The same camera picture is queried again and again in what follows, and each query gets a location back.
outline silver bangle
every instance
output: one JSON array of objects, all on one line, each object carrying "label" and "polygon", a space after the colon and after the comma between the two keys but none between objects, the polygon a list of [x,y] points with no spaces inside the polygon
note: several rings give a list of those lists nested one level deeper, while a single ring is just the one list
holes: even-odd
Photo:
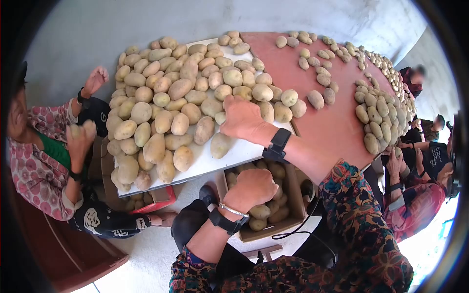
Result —
[{"label": "silver bangle", "polygon": [[226,209],[227,211],[233,213],[233,214],[236,214],[238,216],[243,216],[243,217],[247,217],[249,218],[249,215],[248,214],[244,214],[244,213],[241,213],[240,211],[237,211],[237,210],[233,210],[232,208],[226,206],[224,203],[218,203],[218,206],[221,207],[222,209]]}]

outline red patterned shirt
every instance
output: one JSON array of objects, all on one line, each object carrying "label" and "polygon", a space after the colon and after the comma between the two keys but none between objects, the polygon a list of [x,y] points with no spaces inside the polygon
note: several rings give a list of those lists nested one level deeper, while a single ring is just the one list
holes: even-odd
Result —
[{"label": "red patterned shirt", "polygon": [[[32,107],[28,124],[45,136],[63,142],[67,148],[65,127],[77,123],[73,116],[73,99],[59,107]],[[76,204],[65,195],[68,169],[32,143],[9,139],[10,168],[16,191],[29,203],[59,221],[73,217],[83,204],[83,195]]]}]

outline box of potatoes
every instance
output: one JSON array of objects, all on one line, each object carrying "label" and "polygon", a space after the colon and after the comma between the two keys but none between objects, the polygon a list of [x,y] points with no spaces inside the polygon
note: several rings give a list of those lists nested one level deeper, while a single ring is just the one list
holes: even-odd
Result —
[{"label": "box of potatoes", "polygon": [[243,242],[282,233],[301,224],[307,216],[295,166],[265,158],[218,172],[215,180],[220,200],[222,201],[228,190],[236,184],[236,177],[240,172],[254,168],[268,169],[280,188],[271,201],[257,205],[249,211],[251,218],[239,230],[239,238]]}]

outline black wrist strap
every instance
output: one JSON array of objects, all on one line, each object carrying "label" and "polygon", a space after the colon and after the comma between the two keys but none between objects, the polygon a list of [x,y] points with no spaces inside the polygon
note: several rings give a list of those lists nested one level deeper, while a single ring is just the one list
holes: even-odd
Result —
[{"label": "black wrist strap", "polygon": [[284,159],[285,152],[283,151],[283,149],[287,145],[290,135],[292,135],[290,131],[286,130],[285,128],[279,128],[277,133],[273,136],[272,140],[270,141],[272,144],[269,145],[268,149],[264,148],[262,156],[277,162],[290,164],[290,162]]},{"label": "black wrist strap", "polygon": [[228,235],[232,236],[241,229],[241,226],[249,220],[249,217],[243,217],[241,220],[232,222],[225,218],[218,209],[212,210],[208,218],[214,226],[218,226],[227,231]]}]

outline wristwatch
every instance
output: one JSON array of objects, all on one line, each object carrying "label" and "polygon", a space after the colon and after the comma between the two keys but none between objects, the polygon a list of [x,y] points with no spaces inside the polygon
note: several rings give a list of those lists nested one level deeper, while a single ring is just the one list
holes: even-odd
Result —
[{"label": "wristwatch", "polygon": [[243,218],[241,220],[236,220],[236,221],[232,222],[232,221],[228,220],[227,218],[225,218],[222,214],[220,214],[220,211],[218,209],[212,210],[212,212],[210,213],[208,218],[210,219],[210,221],[212,222],[212,224],[214,226],[218,226],[218,227],[226,230],[228,235],[232,236],[236,232],[238,232],[239,229],[241,229],[241,226],[244,223],[246,223],[249,220],[249,215],[242,214],[240,212],[237,212],[236,214],[243,215]]}]

